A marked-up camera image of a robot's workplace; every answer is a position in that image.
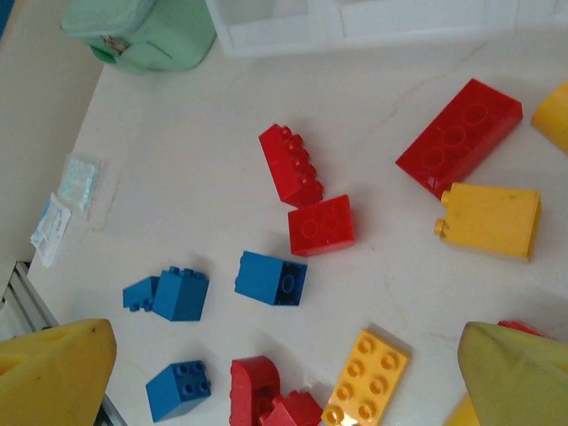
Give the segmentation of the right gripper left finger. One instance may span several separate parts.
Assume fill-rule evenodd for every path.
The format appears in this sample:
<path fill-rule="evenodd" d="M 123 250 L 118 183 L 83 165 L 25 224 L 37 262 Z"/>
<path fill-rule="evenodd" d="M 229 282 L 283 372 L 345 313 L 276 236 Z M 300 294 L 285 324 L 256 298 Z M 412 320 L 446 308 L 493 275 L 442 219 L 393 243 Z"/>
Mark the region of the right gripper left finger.
<path fill-rule="evenodd" d="M 1 342 L 3 425 L 92 425 L 114 369 L 108 319 L 83 319 Z"/>

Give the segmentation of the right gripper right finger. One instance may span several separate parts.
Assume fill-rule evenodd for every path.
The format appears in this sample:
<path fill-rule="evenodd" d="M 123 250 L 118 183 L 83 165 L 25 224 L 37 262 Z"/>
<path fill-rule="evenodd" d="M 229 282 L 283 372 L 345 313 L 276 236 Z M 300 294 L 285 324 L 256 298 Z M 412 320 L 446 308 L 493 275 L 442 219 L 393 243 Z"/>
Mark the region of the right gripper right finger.
<path fill-rule="evenodd" d="M 471 321 L 458 364 L 482 425 L 565 425 L 567 344 Z"/>

